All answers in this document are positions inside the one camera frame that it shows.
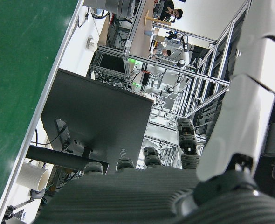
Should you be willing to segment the right robot hand grey white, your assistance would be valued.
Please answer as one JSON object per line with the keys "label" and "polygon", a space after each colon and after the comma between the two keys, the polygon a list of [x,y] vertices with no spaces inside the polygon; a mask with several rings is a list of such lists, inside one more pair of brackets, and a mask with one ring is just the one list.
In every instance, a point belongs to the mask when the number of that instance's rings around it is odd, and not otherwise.
{"label": "right robot hand grey white", "polygon": [[253,179],[275,101],[275,0],[254,0],[229,90],[196,169],[154,165],[87,173],[37,224],[275,224],[275,199]]}

